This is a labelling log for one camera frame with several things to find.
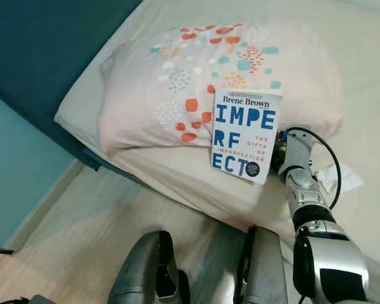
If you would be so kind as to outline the grey robot leg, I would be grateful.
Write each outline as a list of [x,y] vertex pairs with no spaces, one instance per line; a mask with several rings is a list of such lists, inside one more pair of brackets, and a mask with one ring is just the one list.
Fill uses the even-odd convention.
[[127,254],[107,304],[184,304],[172,235],[142,235]]
[[234,304],[288,304],[284,258],[279,236],[248,229],[234,281]]

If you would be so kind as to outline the white crumpled tissue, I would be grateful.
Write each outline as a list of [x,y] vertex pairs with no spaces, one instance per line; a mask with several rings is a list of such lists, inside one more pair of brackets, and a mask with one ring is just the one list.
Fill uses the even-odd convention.
[[341,194],[344,194],[364,184],[361,177],[346,165],[340,165],[340,173],[338,173],[335,165],[320,168],[314,172],[314,177],[320,187],[331,195],[336,194],[337,188]]

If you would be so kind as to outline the pink pillow with coloured spots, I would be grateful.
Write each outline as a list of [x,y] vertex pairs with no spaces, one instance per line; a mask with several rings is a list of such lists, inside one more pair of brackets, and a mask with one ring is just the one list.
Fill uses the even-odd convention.
[[303,22],[173,28],[121,44],[101,64],[101,150],[212,144],[214,93],[274,92],[281,126],[340,133],[343,82],[320,35]]

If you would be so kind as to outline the grey robot right leg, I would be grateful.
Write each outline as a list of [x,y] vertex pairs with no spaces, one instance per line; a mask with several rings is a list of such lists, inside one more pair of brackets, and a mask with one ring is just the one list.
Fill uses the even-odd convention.
[[288,304],[284,258],[279,236],[248,229],[234,281],[234,304]]

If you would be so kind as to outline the grey robot left leg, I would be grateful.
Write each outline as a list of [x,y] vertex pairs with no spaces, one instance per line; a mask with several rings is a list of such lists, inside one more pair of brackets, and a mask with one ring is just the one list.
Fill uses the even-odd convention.
[[142,235],[127,254],[107,304],[184,304],[172,235]]

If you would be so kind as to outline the white book with blue letters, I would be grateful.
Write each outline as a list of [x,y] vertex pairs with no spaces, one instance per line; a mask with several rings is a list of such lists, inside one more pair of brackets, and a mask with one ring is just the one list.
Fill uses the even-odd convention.
[[283,97],[273,90],[214,93],[211,165],[253,184],[269,174]]

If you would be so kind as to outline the dark teal padded headboard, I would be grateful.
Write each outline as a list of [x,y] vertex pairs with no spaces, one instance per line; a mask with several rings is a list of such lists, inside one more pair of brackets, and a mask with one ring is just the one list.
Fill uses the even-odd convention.
[[76,159],[101,162],[54,121],[72,84],[142,0],[0,0],[0,99]]

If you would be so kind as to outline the mattress with cream sheet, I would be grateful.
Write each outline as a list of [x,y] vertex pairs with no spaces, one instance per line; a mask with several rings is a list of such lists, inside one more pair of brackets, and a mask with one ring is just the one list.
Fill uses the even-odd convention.
[[[380,2],[143,0],[66,93],[54,119],[89,149],[103,153],[97,128],[103,95],[100,66],[115,47],[172,27],[253,20],[309,22],[334,56],[347,108],[343,129],[328,143],[341,164],[364,182],[340,195],[334,217],[366,256],[370,272],[380,275]],[[259,191],[257,206],[263,221],[257,225],[293,243],[293,225],[279,181],[271,177],[263,186],[251,186]]]

